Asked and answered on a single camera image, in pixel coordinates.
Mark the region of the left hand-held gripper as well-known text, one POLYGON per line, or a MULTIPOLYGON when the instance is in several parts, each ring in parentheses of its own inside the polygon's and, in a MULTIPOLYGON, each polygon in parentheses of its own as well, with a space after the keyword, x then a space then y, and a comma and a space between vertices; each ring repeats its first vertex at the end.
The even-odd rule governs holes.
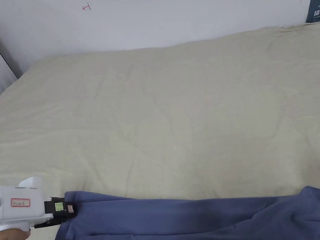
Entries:
POLYGON ((30 177, 17 186, 0 186, 0 231, 11 228, 29 231, 34 225, 53 218, 62 224, 77 215, 77 207, 64 198, 47 197, 41 189, 41 179, 30 177), (53 213, 47 213, 45 202, 52 202, 53 213))

